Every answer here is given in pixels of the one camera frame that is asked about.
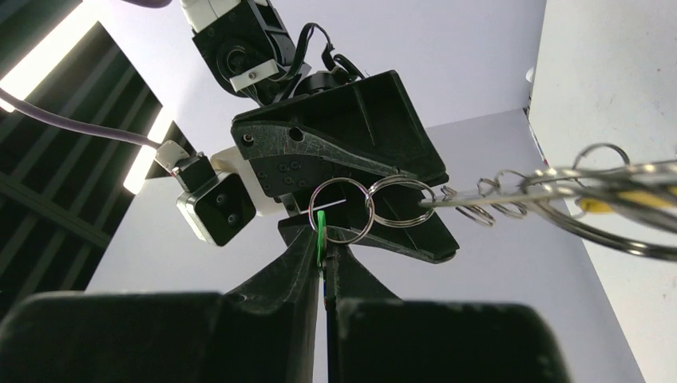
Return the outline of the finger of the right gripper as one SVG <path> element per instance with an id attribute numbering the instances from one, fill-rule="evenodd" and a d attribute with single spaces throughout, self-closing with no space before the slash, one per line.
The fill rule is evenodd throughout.
<path id="1" fill-rule="evenodd" d="M 320 231 L 325 244 L 362 245 L 426 263 L 444 263 L 459 249 L 437 213 L 419 206 L 426 189 L 415 180 L 326 180 L 284 192 L 277 200 L 289 218 L 283 237 L 305 227 Z"/>
<path id="2" fill-rule="evenodd" d="M 376 176 L 449 179 L 394 70 L 242 113 L 231 135 L 246 160 L 317 156 Z"/>

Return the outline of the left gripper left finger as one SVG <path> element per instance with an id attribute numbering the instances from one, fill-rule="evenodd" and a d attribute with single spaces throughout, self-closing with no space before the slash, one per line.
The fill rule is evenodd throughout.
<path id="1" fill-rule="evenodd" d="M 4 382 L 309 382 L 316 234 L 235 289 L 36 294 L 1 324 Z"/>

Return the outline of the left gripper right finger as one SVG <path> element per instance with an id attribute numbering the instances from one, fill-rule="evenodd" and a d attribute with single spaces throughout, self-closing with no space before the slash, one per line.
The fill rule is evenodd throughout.
<path id="1" fill-rule="evenodd" d="M 531 307 L 406 301 L 345 245 L 323 260 L 331 382 L 568 382 L 553 332 Z"/>

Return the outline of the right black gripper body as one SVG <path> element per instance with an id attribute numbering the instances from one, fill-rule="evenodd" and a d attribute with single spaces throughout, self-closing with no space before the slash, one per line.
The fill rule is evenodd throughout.
<path id="1" fill-rule="evenodd" d="M 237 174 L 243 182 L 256 214 L 306 213 L 309 187 L 318 181 L 318 159 L 303 155 L 273 155 L 245 160 L 237 147 L 211 156 L 218 172 Z"/>

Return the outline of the green key tag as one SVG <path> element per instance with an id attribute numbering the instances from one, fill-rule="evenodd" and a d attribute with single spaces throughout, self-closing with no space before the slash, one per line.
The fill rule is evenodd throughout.
<path id="1" fill-rule="evenodd" d="M 317 267 L 320 270 L 324 269 L 324 259 L 327 252 L 327 222 L 324 210 L 317 210 Z"/>

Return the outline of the round metal keyring disc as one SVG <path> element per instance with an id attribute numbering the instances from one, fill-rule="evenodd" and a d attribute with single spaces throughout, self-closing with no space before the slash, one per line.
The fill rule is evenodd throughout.
<path id="1" fill-rule="evenodd" d="M 383 180 L 415 180 L 403 175 Z M 430 194 L 419 206 L 434 212 L 452 207 L 483 227 L 496 220 L 491 207 L 511 219 L 523 219 L 533 212 L 545 221 L 581 239 L 644 259 L 675 262 L 676 248 L 613 234 L 583 222 L 586 215 L 575 204 L 580 197 L 597 197 L 612 204 L 612 214 L 666 233 L 676 233 L 676 206 L 640 207 L 622 202 L 622 191 L 651 192 L 676 203 L 676 161 L 660 160 L 633 163 L 628 154 L 614 144 L 591 144 L 581 150 L 568 167 L 537 169 L 530 174 L 501 170 L 492 178 L 481 178 L 473 191 L 459 192 L 442 185 L 439 193 L 422 186 Z"/>

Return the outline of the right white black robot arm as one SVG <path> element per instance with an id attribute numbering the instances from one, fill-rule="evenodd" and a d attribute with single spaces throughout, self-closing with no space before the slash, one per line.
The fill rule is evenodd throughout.
<path id="1" fill-rule="evenodd" d="M 333 236 L 346 241 L 364 225 L 363 244 L 428 263 L 458 250 L 434 211 L 418 206 L 423 189 L 448 180 L 445 165 L 394 71 L 364 76 L 328 42 L 324 70 L 309 73 L 306 24 L 293 41 L 266 1 L 183 3 L 193 41 L 220 86 L 258 107 L 236 116 L 231 133 L 266 197 L 290 210 L 284 235 L 307 227 L 311 193 L 328 189 Z"/>

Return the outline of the yellow key tag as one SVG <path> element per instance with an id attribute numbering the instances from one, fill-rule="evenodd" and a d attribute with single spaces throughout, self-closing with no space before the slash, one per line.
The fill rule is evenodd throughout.
<path id="1" fill-rule="evenodd" d="M 633 202 L 640 207 L 668 208 L 675 207 L 676 203 L 658 197 L 649 191 L 620 191 L 617 194 L 622 202 Z M 580 197 L 575 201 L 576 206 L 586 213 L 611 214 L 614 212 L 612 204 L 597 197 Z"/>

